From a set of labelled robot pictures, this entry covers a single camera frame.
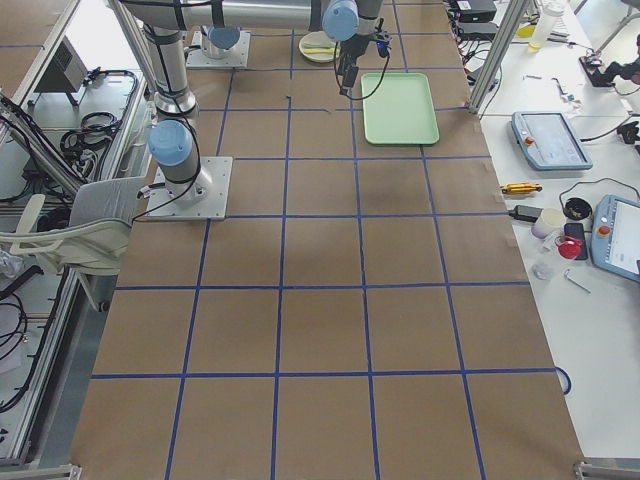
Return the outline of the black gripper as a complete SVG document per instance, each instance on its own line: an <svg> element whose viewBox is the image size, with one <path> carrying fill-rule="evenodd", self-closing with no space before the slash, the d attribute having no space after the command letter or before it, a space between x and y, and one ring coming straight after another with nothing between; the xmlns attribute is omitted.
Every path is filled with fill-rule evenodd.
<svg viewBox="0 0 640 480"><path fill-rule="evenodd" d="M358 75L356 64L366 49L366 38L350 38L341 43L341 55L335 60L335 78L340 95L348 95L353 88Z"/></svg>

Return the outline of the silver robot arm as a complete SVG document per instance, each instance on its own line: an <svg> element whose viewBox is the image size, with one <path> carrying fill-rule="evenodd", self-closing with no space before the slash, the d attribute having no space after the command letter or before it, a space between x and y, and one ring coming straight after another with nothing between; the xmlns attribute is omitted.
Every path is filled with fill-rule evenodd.
<svg viewBox="0 0 640 480"><path fill-rule="evenodd" d="M163 175L162 202L153 208L197 205L216 190L202 159L196 123L199 106L189 86L184 36L194 27L207 29L208 42L220 50L237 43L242 27L304 28L317 31L321 1L118 1L142 23L154 77L158 123L148 149Z"/></svg>
<svg viewBox="0 0 640 480"><path fill-rule="evenodd" d="M339 94L350 96L359 73L358 59L368 47L390 60L390 35L379 17L380 1L211 1L197 23L209 34L257 27L323 31L336 44L332 57Z"/></svg>

